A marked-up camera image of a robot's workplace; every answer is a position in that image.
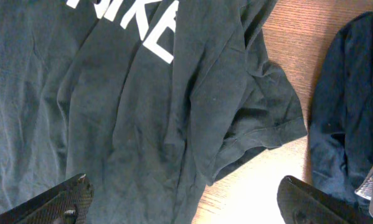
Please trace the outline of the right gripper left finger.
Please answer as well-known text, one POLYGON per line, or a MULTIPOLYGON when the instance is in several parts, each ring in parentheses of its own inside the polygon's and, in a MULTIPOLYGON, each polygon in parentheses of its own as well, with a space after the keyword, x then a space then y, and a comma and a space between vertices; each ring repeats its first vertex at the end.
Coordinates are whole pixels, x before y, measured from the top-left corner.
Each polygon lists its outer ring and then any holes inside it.
POLYGON ((0 224, 83 224, 94 195, 85 174, 77 174, 40 195, 0 214, 0 224))

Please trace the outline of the folded navy blue t-shirt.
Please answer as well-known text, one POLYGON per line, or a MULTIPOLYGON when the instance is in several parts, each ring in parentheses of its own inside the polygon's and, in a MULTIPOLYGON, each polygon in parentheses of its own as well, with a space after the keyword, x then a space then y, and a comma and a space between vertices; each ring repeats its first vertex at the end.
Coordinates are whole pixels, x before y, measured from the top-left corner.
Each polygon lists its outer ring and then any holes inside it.
POLYGON ((309 121, 313 186, 369 212, 356 195, 373 166, 373 12, 335 35, 314 89, 309 121))

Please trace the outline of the dark green Nike t-shirt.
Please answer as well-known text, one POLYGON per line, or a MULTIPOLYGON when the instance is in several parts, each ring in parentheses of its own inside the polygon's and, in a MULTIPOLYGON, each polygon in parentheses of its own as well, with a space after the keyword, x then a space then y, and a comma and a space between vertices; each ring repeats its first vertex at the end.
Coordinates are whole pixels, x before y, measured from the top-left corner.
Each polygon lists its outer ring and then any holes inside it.
POLYGON ((0 213, 84 173, 89 223, 190 223, 206 186, 306 134, 274 7, 0 0, 0 213))

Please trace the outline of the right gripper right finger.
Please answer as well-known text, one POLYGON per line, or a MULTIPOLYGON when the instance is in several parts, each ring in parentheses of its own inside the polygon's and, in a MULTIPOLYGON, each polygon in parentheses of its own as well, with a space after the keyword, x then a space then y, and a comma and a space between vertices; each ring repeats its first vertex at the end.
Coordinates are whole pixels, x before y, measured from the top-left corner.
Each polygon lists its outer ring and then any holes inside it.
POLYGON ((281 180, 277 203, 286 224, 373 224, 371 216, 291 175, 281 180))

